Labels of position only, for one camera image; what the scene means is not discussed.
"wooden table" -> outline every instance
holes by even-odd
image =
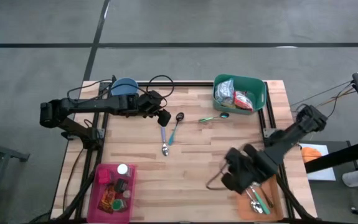
[[[281,80],[267,82],[277,127],[285,129],[293,123],[293,118],[284,83]],[[170,87],[153,89],[161,95],[166,95],[171,90]],[[91,98],[97,95],[97,91],[98,84],[83,89],[80,97]],[[167,157],[161,153],[161,131],[156,118],[109,116],[102,163],[124,162],[136,164],[138,168],[132,222],[243,221],[237,213],[234,192],[210,191],[205,188],[205,183],[219,171],[219,164],[222,164],[230,147],[238,148],[250,143],[263,149],[258,115],[231,114],[227,119],[198,123],[200,118],[220,113],[213,109],[211,99],[211,87],[176,87],[174,93],[167,98],[166,109],[172,114],[166,128],[167,139],[176,124],[176,114],[185,114],[177,128],[174,144],[169,146],[170,154]],[[92,118],[93,114],[76,114],[75,121],[84,125],[84,119]],[[68,144],[52,218],[62,213],[65,186],[81,149],[80,140],[70,141]],[[83,152],[68,187],[67,205],[79,190],[84,160]],[[285,168],[290,189],[301,205],[316,216],[298,147],[294,147],[285,156]],[[213,186],[223,187],[220,179]],[[85,196],[83,215],[87,214],[89,197],[90,189]],[[285,209],[282,193],[281,203]]]

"food package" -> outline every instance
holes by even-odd
[[[116,192],[114,191],[114,185],[108,185],[98,203],[97,208],[106,213],[113,213],[114,210],[111,208],[111,205],[115,199],[115,195]]]
[[[244,91],[235,91],[234,93],[234,104],[235,106],[238,106],[239,108],[253,111],[253,105],[252,101],[249,100],[248,97],[246,97],[247,92]]]
[[[223,106],[235,107],[234,105],[234,79],[219,83],[215,91],[215,99]]]

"utensil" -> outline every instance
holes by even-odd
[[[253,197],[250,195],[250,193],[248,192],[248,190],[245,190],[245,192],[247,193],[247,195],[249,196],[249,198],[251,199],[251,208],[253,209],[254,212],[262,214],[263,213],[263,209],[261,208],[259,202],[255,201],[253,199]]]
[[[215,118],[228,118],[230,115],[226,112],[222,112],[220,113],[218,116],[216,117],[211,117],[211,118],[202,118],[202,119],[199,119],[198,122],[205,122],[205,121],[208,121],[208,120],[211,120],[211,119],[215,119]]]
[[[163,145],[162,145],[162,154],[164,156],[167,156],[169,155],[169,148],[167,147],[166,145],[166,134],[165,134],[165,127],[161,127],[161,134],[162,134],[162,142],[163,142]]]
[[[263,196],[265,197],[265,199],[266,199],[266,201],[267,201],[268,206],[269,206],[270,208],[274,208],[274,203],[270,200],[269,197],[267,197],[267,194],[266,194],[266,192],[264,191],[264,189],[261,187],[261,184],[254,182],[253,185],[255,185],[255,186],[257,186],[257,187],[260,188],[260,190],[261,190]]]
[[[261,197],[259,196],[258,192],[256,192],[255,189],[253,189],[252,186],[249,186],[253,192],[253,194],[255,194],[256,198],[258,199],[258,202],[261,206],[261,209],[263,209],[263,211],[265,212],[266,215],[270,214],[270,210],[267,208],[267,206],[265,205],[265,203],[263,202],[263,200],[261,199]]]
[[[171,137],[169,138],[169,142],[167,143],[168,145],[172,145],[173,143],[173,139],[174,139],[174,133],[176,132],[176,128],[177,128],[177,125],[179,124],[180,121],[182,121],[184,118],[184,113],[183,112],[180,112],[176,115],[176,126],[174,127],[173,129],[173,133],[171,135]]]

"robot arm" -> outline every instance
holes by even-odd
[[[46,128],[59,127],[61,135],[68,140],[71,136],[79,137],[85,149],[99,147],[98,140],[103,138],[100,130],[86,128],[68,118],[72,113],[109,113],[118,116],[142,116],[144,118],[158,116],[158,123],[166,126],[171,114],[162,108],[163,97],[156,91],[138,95],[118,95],[107,99],[72,100],[63,98],[40,104],[40,125]]]
[[[225,156],[228,173],[222,182],[229,190],[242,194],[252,182],[262,183],[277,174],[278,166],[283,163],[284,155],[305,135],[312,131],[322,131],[327,118],[313,106],[305,106],[297,115],[296,121],[286,130],[275,131],[267,140],[267,147],[257,151],[246,144],[244,155],[231,148]]]

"green plastic bin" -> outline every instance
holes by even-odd
[[[256,112],[262,109],[266,103],[266,85],[263,81],[257,78],[250,78],[250,77],[241,77],[238,75],[227,75],[221,74],[216,76],[214,81],[214,108],[215,110],[224,111],[228,113],[239,113],[239,114],[252,114],[253,112],[249,110],[241,110],[236,108],[228,108],[222,106],[216,99],[215,99],[215,90],[219,83],[227,81],[229,79],[234,79],[234,90],[237,91],[247,91],[250,101],[252,101],[253,105],[253,112]]]

